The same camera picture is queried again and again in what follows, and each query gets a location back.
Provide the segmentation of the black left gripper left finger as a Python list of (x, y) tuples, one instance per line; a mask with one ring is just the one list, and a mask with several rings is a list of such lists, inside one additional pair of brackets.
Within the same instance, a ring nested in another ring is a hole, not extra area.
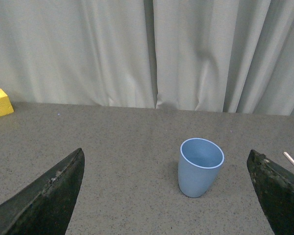
[(78, 148), (0, 204), (0, 235), (64, 235), (80, 192), (85, 156)]

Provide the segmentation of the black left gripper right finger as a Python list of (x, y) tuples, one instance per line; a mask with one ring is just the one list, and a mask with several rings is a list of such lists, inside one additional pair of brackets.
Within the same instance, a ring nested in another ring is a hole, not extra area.
[(274, 234), (294, 235), (294, 174), (253, 149), (246, 165)]

